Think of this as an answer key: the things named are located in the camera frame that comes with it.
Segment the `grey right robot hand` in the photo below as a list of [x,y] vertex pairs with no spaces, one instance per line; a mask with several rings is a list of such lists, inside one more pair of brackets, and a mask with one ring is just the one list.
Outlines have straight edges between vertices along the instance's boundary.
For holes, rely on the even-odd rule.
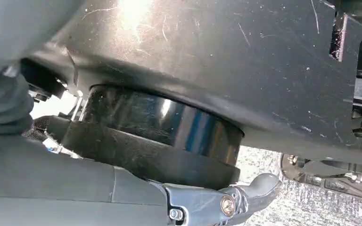
[[33,99],[19,62],[82,4],[0,0],[0,226],[232,226],[269,206],[282,186],[271,173],[221,190],[162,184],[23,136]]

